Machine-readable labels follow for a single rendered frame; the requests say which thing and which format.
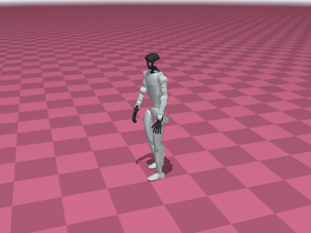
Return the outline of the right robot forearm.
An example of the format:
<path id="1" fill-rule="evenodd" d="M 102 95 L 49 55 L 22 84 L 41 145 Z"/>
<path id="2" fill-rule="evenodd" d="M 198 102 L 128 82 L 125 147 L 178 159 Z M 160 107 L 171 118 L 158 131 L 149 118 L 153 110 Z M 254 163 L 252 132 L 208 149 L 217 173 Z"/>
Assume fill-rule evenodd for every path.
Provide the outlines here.
<path id="1" fill-rule="evenodd" d="M 143 102 L 143 99 L 144 99 L 144 98 L 145 98 L 145 95 L 139 92 L 139 97 L 138 97 L 138 100 L 137 100 L 137 103 L 136 103 L 136 105 L 139 106 L 138 109 L 141 108 L 141 105 L 142 105 L 142 102 Z M 136 105 L 135 105 L 135 106 L 136 106 Z"/>

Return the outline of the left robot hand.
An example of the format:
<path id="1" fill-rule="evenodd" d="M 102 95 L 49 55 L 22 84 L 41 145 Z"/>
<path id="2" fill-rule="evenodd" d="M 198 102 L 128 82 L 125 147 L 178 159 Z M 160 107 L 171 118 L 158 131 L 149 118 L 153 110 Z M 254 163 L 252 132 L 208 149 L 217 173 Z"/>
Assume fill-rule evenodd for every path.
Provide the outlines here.
<path id="1" fill-rule="evenodd" d="M 155 132 L 155 133 L 157 132 L 156 134 L 159 134 L 159 133 L 161 134 L 161 127 L 162 127 L 161 122 L 163 120 L 163 117 L 162 117 L 161 121 L 158 119 L 156 119 L 156 120 L 157 120 L 157 122 L 155 122 L 155 124 L 152 126 L 152 128 L 154 127 L 153 132 Z"/>

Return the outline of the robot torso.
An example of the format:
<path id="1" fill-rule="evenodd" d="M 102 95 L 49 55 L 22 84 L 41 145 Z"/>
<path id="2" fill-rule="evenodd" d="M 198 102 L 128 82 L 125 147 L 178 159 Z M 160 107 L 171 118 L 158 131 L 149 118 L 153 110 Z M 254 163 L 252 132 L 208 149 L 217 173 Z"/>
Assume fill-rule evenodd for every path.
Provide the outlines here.
<path id="1" fill-rule="evenodd" d="M 154 72 L 151 74 L 150 71 L 152 70 L 148 70 L 146 72 L 146 84 L 147 84 L 147 88 L 148 88 L 148 93 L 150 96 L 150 99 L 153 100 L 153 105 L 151 106 L 151 114 L 153 117 L 157 117 L 158 116 L 158 111 L 159 111 L 159 107 L 160 107 L 160 97 L 163 95 L 160 89 L 160 84 L 158 83 L 158 75 L 164 75 L 163 72 L 159 72 L 154 70 Z"/>

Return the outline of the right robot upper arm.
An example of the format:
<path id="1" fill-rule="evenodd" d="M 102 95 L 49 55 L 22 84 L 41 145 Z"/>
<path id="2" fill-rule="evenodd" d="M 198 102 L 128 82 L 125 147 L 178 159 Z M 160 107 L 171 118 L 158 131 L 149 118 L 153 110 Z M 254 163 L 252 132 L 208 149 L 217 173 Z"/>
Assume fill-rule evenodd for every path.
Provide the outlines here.
<path id="1" fill-rule="evenodd" d="M 143 84 L 143 87 L 140 89 L 140 93 L 142 94 L 147 94 L 148 93 L 148 88 L 147 88 L 147 84 L 146 84 L 146 72 L 147 71 L 144 71 L 143 72 L 143 81 L 142 81 L 142 84 Z"/>

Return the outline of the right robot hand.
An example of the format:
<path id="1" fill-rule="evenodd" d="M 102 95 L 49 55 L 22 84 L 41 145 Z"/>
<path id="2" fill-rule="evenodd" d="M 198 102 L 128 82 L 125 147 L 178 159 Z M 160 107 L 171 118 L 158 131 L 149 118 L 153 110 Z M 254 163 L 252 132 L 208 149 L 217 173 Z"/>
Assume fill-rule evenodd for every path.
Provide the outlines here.
<path id="1" fill-rule="evenodd" d="M 136 121 L 136 115 L 137 115 L 137 111 L 139 111 L 138 108 L 139 108 L 138 105 L 136 105 L 135 108 L 134 108 L 133 117 L 132 117 L 132 121 L 133 121 L 134 123 L 137 122 L 137 121 Z"/>

